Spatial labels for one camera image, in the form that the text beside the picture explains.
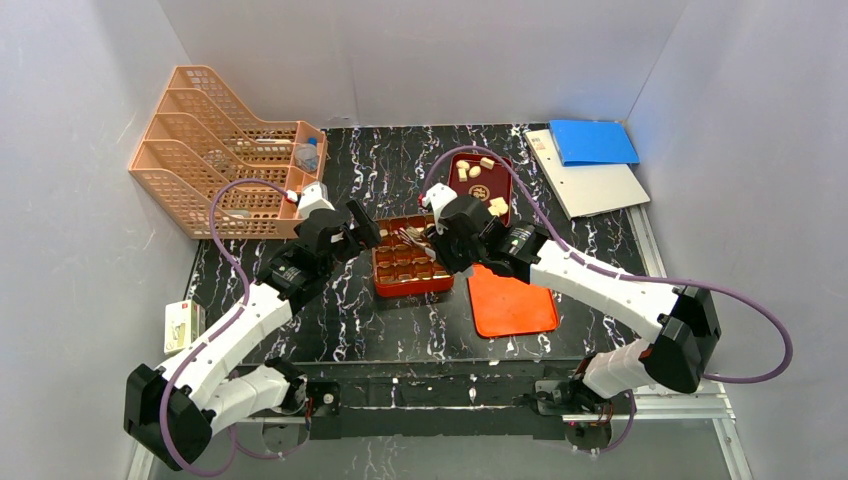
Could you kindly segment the orange box lid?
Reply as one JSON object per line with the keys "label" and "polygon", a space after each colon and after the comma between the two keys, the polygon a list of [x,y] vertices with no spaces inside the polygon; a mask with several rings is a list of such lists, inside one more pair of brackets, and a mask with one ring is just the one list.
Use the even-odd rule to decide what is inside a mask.
{"label": "orange box lid", "polygon": [[477,334],[483,338],[540,334],[560,324],[550,290],[473,266],[467,279]]}

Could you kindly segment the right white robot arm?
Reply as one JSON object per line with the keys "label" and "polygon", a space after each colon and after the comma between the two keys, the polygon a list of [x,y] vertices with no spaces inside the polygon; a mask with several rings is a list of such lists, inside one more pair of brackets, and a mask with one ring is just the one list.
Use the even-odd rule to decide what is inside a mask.
{"label": "right white robot arm", "polygon": [[538,395],[541,403],[598,412],[616,395],[642,386],[697,391],[721,335],[708,290],[628,281],[625,272],[560,246],[546,228],[505,225],[478,198],[443,184],[420,203],[433,214],[435,223],[425,235],[448,272],[481,265],[497,276],[567,295],[636,333],[621,348],[588,355],[567,382]]}

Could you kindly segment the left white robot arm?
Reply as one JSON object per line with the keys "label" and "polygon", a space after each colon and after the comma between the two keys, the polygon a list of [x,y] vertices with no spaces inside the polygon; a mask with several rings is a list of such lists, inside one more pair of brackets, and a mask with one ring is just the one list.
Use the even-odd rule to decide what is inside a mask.
{"label": "left white robot arm", "polygon": [[171,469],[191,469],[214,435],[257,411],[304,404],[304,374],[280,358],[238,379],[228,376],[323,293],[338,265],[375,247],[381,236],[358,200],[342,210],[310,212],[296,233],[242,299],[186,350],[129,374],[123,428]]}

